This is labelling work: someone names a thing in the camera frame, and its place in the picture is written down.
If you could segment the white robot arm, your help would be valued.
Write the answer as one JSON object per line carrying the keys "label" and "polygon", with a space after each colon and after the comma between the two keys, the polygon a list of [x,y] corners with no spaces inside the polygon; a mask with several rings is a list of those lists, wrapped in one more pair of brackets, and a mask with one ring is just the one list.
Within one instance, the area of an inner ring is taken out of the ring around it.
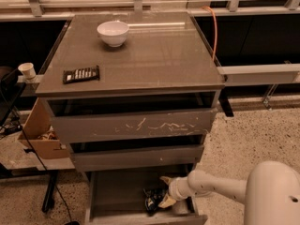
{"label": "white robot arm", "polygon": [[216,177],[203,170],[161,180],[168,191],[160,208],[215,192],[244,205],[244,225],[300,225],[300,174],[281,162],[259,163],[246,180]]}

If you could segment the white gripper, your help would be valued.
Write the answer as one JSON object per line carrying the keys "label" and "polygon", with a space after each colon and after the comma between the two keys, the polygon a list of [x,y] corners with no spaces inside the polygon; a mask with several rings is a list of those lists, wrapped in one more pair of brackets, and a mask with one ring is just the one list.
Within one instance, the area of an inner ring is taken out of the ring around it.
{"label": "white gripper", "polygon": [[160,208],[167,208],[176,204],[176,201],[183,201],[189,195],[188,179],[186,177],[171,178],[168,176],[161,176],[166,185],[169,185],[169,194],[166,194],[162,201],[158,204]]}

